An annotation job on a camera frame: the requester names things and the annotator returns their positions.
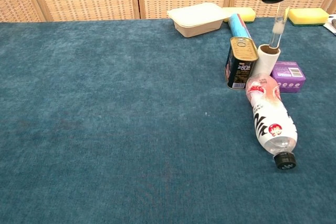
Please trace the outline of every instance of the clear plastic bottle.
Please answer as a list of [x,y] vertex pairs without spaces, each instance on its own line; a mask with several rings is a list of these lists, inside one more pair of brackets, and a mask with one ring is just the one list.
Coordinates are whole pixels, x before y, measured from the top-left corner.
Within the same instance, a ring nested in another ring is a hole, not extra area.
[[246,95],[253,107],[254,126],[259,143],[273,154],[279,169],[296,166],[295,148],[298,133],[281,101],[278,83],[270,75],[259,73],[246,83]]

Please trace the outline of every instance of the table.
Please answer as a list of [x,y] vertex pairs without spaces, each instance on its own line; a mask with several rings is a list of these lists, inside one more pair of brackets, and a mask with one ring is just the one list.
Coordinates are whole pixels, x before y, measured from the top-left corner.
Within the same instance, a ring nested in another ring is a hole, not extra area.
[[[256,45],[274,20],[247,24]],[[170,19],[0,24],[0,223],[335,223],[336,40],[288,23],[281,97],[298,166],[258,143],[229,89],[231,37]]]

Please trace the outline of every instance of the purple package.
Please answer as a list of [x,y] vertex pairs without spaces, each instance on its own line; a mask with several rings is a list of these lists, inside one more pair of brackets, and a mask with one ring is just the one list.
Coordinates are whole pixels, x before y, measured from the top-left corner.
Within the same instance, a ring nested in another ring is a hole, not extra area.
[[306,78],[294,61],[277,61],[271,76],[278,82],[280,92],[297,93]]

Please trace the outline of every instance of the tin can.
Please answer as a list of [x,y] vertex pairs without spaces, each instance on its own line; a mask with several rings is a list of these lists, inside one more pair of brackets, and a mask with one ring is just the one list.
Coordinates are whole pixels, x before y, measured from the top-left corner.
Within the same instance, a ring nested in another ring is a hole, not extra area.
[[257,48],[251,38],[232,37],[224,71],[228,87],[245,89],[257,59]]

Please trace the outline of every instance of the food container lid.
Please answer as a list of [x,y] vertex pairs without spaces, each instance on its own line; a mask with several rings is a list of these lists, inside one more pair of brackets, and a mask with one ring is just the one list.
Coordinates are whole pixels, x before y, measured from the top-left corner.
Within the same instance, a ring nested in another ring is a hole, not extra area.
[[214,3],[205,2],[169,10],[169,18],[182,27],[194,27],[227,18],[228,13]]

